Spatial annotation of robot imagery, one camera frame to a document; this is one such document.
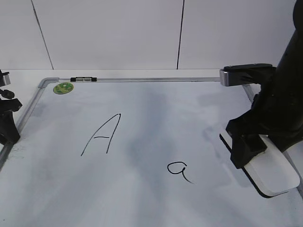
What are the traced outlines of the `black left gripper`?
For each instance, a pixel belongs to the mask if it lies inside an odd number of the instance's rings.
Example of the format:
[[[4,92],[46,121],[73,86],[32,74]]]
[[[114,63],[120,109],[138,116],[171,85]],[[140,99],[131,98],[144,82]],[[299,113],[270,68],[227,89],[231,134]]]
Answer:
[[[0,90],[0,95],[5,98],[0,100],[0,143],[7,142],[15,144],[20,139],[20,134],[16,128],[13,113],[20,110],[21,102],[15,98],[15,93],[10,90]]]

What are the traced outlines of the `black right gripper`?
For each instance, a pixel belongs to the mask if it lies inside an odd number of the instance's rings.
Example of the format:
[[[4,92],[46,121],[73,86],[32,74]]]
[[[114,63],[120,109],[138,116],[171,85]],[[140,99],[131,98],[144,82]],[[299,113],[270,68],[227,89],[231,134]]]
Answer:
[[[232,139],[231,161],[243,168],[267,149],[261,135],[267,135],[284,152],[303,139],[303,70],[276,68],[261,85],[252,107],[226,126]]]

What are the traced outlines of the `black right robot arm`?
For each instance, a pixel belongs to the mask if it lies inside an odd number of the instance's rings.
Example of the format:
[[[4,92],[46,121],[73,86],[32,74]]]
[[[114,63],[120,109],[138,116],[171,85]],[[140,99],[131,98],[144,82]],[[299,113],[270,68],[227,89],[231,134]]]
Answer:
[[[228,122],[232,138],[231,161],[243,168],[267,146],[267,135],[284,152],[303,140],[303,2],[293,10],[295,31],[277,67],[271,64],[226,66],[220,70],[223,85],[260,84],[251,109]]]

